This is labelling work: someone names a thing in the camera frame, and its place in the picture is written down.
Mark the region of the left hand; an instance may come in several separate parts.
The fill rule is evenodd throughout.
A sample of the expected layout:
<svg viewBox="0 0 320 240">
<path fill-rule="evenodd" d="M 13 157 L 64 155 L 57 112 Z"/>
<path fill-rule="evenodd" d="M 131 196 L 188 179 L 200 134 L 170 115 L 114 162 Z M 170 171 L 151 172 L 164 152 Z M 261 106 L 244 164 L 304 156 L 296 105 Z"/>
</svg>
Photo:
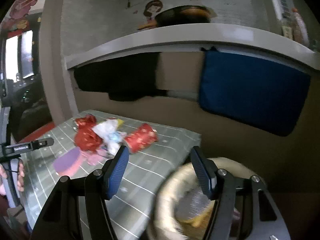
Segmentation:
<svg viewBox="0 0 320 240">
<path fill-rule="evenodd" d="M 1 163 L 1 196 L 20 197 L 24 192 L 24 163 L 22 159 L 11 159 Z"/>
</svg>

